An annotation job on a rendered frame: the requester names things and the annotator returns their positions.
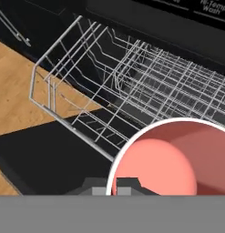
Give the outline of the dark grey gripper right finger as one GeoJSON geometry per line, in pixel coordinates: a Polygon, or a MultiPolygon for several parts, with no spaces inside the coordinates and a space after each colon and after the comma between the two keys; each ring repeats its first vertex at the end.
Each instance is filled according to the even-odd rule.
{"type": "Polygon", "coordinates": [[[157,193],[142,187],[137,177],[118,177],[118,196],[156,196],[157,193]]]}

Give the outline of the black dishwasher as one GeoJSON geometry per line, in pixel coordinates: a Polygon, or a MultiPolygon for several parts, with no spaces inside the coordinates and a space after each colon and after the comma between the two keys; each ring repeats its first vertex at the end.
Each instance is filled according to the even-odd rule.
{"type": "Polygon", "coordinates": [[[225,74],[225,13],[203,14],[200,0],[0,0],[0,9],[30,40],[0,21],[0,40],[36,59],[82,15],[225,74]]]}

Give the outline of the pink cup with white rim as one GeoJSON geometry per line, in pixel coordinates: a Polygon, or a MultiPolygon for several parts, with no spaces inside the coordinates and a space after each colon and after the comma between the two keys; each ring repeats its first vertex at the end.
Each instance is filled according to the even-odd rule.
{"type": "Polygon", "coordinates": [[[142,128],[114,158],[108,196],[120,180],[161,196],[225,195],[225,127],[175,117],[142,128]]]}

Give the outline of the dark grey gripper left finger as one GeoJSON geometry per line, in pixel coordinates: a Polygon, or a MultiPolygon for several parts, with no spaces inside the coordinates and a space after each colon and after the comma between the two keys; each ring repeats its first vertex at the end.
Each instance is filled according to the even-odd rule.
{"type": "Polygon", "coordinates": [[[82,186],[71,190],[68,195],[105,196],[107,180],[104,177],[87,177],[82,186]]]}

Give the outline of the black dishwasher door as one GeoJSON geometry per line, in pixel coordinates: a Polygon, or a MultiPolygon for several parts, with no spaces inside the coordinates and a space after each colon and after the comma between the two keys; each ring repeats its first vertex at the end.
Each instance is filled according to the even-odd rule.
{"type": "Polygon", "coordinates": [[[56,121],[0,136],[0,169],[23,195],[63,195],[111,162],[56,121]]]}

